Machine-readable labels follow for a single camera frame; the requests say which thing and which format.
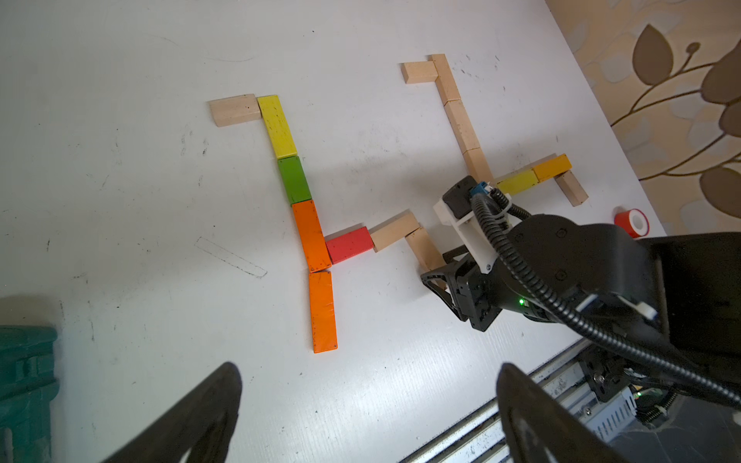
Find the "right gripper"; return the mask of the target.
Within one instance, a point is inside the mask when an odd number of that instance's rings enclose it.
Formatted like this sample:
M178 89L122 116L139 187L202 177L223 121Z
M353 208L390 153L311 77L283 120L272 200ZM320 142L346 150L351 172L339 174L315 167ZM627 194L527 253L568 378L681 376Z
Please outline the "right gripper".
M466 251L445 254L446 265L421 275L422 284L435 294L460 320L485 332L503 311L519 313L520 296L500 278L496 270L480 272Z

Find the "dark green block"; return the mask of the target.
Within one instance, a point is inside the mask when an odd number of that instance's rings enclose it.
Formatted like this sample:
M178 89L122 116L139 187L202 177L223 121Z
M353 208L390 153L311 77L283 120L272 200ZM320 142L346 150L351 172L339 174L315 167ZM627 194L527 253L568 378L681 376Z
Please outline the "dark green block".
M312 199L311 190L298 155L279 159L278 168L290 204L303 203Z

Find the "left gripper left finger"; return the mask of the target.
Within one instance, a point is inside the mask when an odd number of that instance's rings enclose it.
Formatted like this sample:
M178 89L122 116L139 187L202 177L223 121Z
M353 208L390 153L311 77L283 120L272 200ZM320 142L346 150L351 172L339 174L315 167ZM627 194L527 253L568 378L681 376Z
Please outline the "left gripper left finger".
M108 462L224 462L239 418L242 379L226 362Z

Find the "yellow-green long block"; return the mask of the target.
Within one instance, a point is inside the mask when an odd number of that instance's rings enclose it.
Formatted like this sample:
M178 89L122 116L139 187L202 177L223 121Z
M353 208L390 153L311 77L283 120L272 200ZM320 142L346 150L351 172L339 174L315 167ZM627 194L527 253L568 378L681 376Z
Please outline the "yellow-green long block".
M516 195L539 183L538 176L530 169L499 181L497 188L504 194Z

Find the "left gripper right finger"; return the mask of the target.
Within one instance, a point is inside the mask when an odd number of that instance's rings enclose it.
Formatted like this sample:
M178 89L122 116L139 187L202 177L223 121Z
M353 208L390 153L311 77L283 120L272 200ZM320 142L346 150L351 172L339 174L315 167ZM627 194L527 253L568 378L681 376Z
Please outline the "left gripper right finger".
M515 462L623 462L517 366L503 364L499 415Z

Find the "yellow long block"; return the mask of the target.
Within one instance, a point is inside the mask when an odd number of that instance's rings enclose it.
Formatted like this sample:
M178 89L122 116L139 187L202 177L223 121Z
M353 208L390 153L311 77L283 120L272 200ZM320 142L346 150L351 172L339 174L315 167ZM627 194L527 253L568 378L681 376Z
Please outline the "yellow long block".
M297 148L279 96L260 96L258 104L276 158L297 155Z

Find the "wood small block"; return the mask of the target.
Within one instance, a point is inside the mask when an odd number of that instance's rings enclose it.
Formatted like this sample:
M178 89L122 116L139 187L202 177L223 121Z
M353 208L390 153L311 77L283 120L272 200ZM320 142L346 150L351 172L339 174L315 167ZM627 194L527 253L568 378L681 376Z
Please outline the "wood small block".
M407 85L433 83L438 79L438 71L432 61L402 63L401 73Z
M374 252L380 252L419 228L419 221L411 210L397 214L370 230Z

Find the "wood small block lowest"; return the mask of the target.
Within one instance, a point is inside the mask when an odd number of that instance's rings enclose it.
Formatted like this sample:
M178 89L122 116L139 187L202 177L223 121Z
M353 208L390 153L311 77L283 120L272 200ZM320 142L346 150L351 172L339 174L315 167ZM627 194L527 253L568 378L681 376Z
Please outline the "wood small block lowest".
M567 197L567 200L571 203L571 206L580 206L588 200L589 195L584 187L582 187L577 177L575 177L573 171L569 170L555 177L555 181L561 188L563 194Z

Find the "amber yellow block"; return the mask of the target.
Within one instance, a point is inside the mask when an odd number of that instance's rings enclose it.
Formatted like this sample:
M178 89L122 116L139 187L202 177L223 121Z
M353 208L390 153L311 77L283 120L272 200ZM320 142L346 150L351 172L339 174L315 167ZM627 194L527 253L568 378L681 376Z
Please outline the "amber yellow block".
M538 162L532 170L535 173L538 182L542 183L548 181L548 179L554 179L554 177L563 175L571 168L572 164L567 155L561 154Z

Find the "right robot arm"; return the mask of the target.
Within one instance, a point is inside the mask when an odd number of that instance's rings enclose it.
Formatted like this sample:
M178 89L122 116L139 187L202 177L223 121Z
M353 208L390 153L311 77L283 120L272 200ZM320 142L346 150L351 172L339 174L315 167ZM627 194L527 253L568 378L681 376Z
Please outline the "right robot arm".
M439 202L461 245L421 280L486 331L502 312L589 341L601 400L628 386L740 405L740 236L649 237L630 221L579 225L530 214L466 177Z

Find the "wood long block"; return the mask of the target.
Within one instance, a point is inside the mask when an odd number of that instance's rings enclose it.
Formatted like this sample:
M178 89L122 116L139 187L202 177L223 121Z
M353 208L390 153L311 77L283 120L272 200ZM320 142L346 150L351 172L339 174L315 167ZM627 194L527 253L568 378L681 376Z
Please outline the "wood long block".
M463 154L479 149L480 141L461 100L451 100L444 105L457 144Z
M405 237L407 244L424 272L446 265L446 262L425 228L418 228Z
M430 55L430 61L432 61L437 71L435 84L443 104L461 100L460 92L457 83L455 83L455 77L453 77L453 71L446 55L432 54Z

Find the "wood long block vertical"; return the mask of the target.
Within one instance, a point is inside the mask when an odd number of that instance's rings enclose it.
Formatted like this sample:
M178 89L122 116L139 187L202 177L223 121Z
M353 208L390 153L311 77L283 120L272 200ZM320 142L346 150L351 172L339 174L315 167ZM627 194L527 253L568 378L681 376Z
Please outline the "wood long block vertical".
M478 182L493 183L494 177L481 148L467 150L463 154L469 175Z

